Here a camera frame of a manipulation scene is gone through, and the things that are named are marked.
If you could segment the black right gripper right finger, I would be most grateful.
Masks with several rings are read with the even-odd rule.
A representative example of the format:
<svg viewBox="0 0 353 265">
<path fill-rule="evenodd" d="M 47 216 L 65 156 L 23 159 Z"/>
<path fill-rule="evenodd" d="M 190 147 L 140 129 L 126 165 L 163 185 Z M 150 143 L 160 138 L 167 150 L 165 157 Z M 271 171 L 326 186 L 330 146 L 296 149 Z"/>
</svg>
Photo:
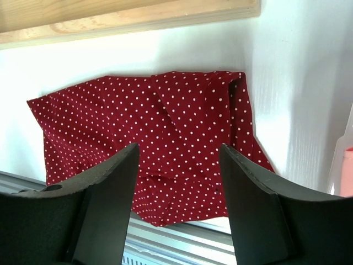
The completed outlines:
<svg viewBox="0 0 353 265">
<path fill-rule="evenodd" d="M 220 168 L 238 264 L 352 263 L 352 198 L 293 183 L 228 145 Z"/>
</svg>

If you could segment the dark red dotted garment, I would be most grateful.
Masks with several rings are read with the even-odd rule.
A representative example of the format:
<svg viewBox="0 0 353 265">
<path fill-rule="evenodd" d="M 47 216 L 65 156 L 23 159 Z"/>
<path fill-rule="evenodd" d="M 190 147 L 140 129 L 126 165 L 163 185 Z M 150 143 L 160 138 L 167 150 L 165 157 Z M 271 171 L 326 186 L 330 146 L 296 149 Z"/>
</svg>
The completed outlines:
<svg viewBox="0 0 353 265">
<path fill-rule="evenodd" d="M 28 100 L 43 132 L 46 183 L 140 148 L 132 210 L 154 226 L 226 217 L 219 150 L 271 169 L 253 134 L 243 72 L 104 76 Z"/>
</svg>

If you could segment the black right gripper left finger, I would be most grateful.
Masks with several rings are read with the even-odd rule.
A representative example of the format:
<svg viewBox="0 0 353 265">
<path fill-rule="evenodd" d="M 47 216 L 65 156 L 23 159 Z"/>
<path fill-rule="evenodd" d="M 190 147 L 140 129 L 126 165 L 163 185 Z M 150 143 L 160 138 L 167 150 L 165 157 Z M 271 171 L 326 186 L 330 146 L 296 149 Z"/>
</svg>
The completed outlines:
<svg viewBox="0 0 353 265">
<path fill-rule="evenodd" d="M 139 146 L 43 190 L 1 194 L 2 264 L 121 264 Z"/>
</svg>

